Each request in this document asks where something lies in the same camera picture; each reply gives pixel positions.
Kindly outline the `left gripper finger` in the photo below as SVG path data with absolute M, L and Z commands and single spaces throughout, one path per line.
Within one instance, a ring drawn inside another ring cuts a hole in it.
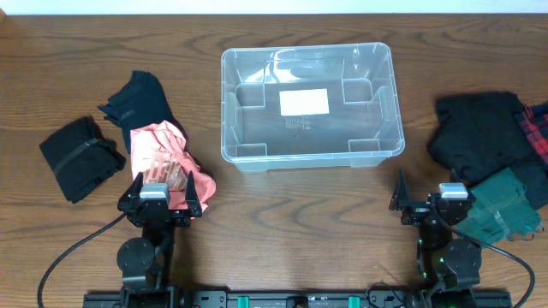
M 185 202 L 187 205 L 199 204 L 199 198 L 194 184 L 194 173 L 192 171 L 188 173 L 187 186 L 185 190 Z
M 135 179 L 133 180 L 132 184 L 128 188 L 128 197 L 129 198 L 138 198 L 140 196 L 140 191 L 143 187 L 143 178 L 144 175 L 142 172 L 139 172 Z

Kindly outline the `pink printed shirt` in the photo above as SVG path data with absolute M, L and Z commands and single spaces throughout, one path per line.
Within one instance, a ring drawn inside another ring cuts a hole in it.
M 208 199 L 216 191 L 216 182 L 200 170 L 186 151 L 186 145 L 182 131 L 168 121 L 133 129 L 130 132 L 132 176 L 142 173 L 146 184 L 167 185 L 172 210 L 187 209 L 185 192 L 188 180 L 193 179 L 201 209 L 206 210 Z

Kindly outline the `dark green garment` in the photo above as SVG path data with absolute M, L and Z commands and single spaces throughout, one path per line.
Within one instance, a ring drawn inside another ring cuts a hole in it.
M 544 230 L 540 214 L 526 197 L 527 186 L 511 169 L 485 179 L 471 192 L 475 201 L 468 217 L 455 225 L 458 231 L 494 245 L 501 240 L 532 240 Z

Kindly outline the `large black garment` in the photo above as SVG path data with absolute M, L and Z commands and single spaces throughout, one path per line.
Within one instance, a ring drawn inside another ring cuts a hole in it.
M 534 209 L 547 205 L 547 166 L 515 121 L 526 110 L 516 94 L 442 97 L 435 110 L 438 129 L 427 146 L 435 162 L 472 185 L 509 168 L 525 184 Z

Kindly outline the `black garment with strap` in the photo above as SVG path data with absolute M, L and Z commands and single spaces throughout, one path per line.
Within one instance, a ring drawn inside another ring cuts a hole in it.
M 126 159 L 103 138 L 90 117 L 81 117 L 54 132 L 40 145 L 64 197 L 76 204 L 114 173 Z

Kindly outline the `dark navy garment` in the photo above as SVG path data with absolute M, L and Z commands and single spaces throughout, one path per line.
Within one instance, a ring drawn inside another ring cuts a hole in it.
M 107 104 L 99 105 L 98 109 L 105 113 L 105 120 L 122 130 L 128 154 L 131 153 L 130 132 L 134 129 L 162 121 L 183 129 L 169 107 L 158 78 L 146 71 L 134 70 L 129 82 L 110 96 Z

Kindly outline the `red plaid flannel shirt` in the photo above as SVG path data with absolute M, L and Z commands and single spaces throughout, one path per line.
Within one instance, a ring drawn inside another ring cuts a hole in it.
M 514 114 L 515 121 L 532 146 L 536 156 L 547 169 L 547 103 L 526 106 Z

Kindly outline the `clear plastic storage bin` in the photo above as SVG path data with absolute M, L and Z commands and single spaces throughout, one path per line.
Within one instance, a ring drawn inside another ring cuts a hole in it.
M 282 116 L 279 92 L 326 89 L 329 114 Z M 374 167 L 405 149 L 381 42 L 231 48 L 221 56 L 221 154 L 241 172 Z

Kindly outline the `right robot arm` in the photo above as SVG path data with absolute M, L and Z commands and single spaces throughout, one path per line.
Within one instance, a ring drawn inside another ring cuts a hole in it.
M 417 268 L 426 286 L 406 294 L 406 307 L 463 307 L 472 305 L 470 287 L 480 282 L 481 248 L 471 240 L 456 239 L 451 227 L 463 221 L 474 197 L 453 178 L 438 186 L 425 201 L 410 198 L 404 171 L 398 172 L 389 209 L 402 213 L 401 224 L 419 230 Z

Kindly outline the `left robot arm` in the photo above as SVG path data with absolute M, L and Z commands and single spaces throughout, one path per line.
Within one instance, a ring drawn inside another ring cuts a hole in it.
M 140 237 L 122 244 L 116 261 L 122 271 L 122 307 L 191 307 L 192 298 L 181 287 L 168 284 L 175 244 L 175 229 L 191 225 L 203 210 L 190 173 L 184 189 L 188 202 L 184 210 L 170 208 L 165 183 L 144 182 L 139 173 L 119 198 L 117 209 L 137 228 Z

